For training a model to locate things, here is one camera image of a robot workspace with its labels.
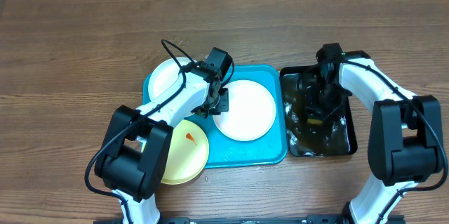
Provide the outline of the white pink plate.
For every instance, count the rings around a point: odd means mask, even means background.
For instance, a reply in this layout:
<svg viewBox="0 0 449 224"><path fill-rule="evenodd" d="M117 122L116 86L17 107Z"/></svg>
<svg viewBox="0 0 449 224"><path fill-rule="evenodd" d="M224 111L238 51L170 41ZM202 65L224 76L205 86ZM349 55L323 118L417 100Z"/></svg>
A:
<svg viewBox="0 0 449 224"><path fill-rule="evenodd" d="M237 80L227 84L229 110L214 115L221 133L232 140L248 142L265 135L276 119L273 95L262 84Z"/></svg>

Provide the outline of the black water basin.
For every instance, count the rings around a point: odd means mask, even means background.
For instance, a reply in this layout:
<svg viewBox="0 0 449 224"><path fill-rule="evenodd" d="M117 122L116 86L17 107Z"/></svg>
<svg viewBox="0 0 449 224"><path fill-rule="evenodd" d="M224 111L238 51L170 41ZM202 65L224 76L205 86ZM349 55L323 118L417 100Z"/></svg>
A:
<svg viewBox="0 0 449 224"><path fill-rule="evenodd" d="M285 67L280 71L286 120L288 151L295 157L352 155L358 149L354 122L346 93L345 115L337 121L310 125L303 113L302 73L308 66Z"/></svg>

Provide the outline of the green yellow sponge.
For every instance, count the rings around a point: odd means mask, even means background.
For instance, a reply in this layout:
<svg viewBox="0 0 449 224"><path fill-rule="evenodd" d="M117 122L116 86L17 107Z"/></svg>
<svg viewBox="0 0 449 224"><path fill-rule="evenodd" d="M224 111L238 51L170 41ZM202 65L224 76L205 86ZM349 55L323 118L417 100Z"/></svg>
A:
<svg viewBox="0 0 449 224"><path fill-rule="evenodd" d="M316 125L316 126L319 126L319 125L322 125L322 124L323 124L323 121L321 121L321 120L319 120L319 119L311 119L311 118L308 118L307 123L310 124L310 125Z"/></svg>

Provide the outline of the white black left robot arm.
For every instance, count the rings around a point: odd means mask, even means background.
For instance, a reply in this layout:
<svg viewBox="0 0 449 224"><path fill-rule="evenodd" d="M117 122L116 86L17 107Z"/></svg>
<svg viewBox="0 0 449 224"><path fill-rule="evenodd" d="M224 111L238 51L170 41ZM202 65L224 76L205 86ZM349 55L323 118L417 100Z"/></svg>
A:
<svg viewBox="0 0 449 224"><path fill-rule="evenodd" d="M234 64L190 62L161 95L136 109L120 106L101 148L88 163L86 187L118 199L122 223L160 223L154 194L166 170L175 127L189 114L227 111L224 84Z"/></svg>

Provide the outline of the white plate blue rim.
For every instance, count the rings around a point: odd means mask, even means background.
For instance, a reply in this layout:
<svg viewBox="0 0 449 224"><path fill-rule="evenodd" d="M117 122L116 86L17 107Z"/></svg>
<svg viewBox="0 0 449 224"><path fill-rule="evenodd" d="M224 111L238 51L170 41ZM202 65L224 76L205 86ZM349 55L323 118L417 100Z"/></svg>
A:
<svg viewBox="0 0 449 224"><path fill-rule="evenodd" d="M204 103L208 83L192 72L181 73L180 67L187 63L184 57L169 59L152 72L147 85L150 102L138 108L140 114L175 124Z"/></svg>

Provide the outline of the yellow plate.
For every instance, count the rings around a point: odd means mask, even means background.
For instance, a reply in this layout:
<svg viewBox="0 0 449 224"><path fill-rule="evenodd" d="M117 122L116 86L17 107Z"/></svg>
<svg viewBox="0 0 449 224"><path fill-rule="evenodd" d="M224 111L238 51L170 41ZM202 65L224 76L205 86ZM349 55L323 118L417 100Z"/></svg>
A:
<svg viewBox="0 0 449 224"><path fill-rule="evenodd" d="M165 185L187 183L204 170L209 157L209 142L204 131L195 123L182 120L173 131L166 169Z"/></svg>

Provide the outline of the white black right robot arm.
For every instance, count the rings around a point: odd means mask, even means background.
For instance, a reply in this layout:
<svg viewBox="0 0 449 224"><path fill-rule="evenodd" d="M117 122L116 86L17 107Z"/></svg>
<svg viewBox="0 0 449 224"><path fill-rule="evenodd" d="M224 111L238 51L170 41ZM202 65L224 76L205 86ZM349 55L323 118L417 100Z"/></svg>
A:
<svg viewBox="0 0 449 224"><path fill-rule="evenodd" d="M356 96L371 112L368 163L371 174L342 214L343 223L388 223L408 192L440 188L448 179L441 106L432 95L417 95L381 72L364 51L321 48L320 87Z"/></svg>

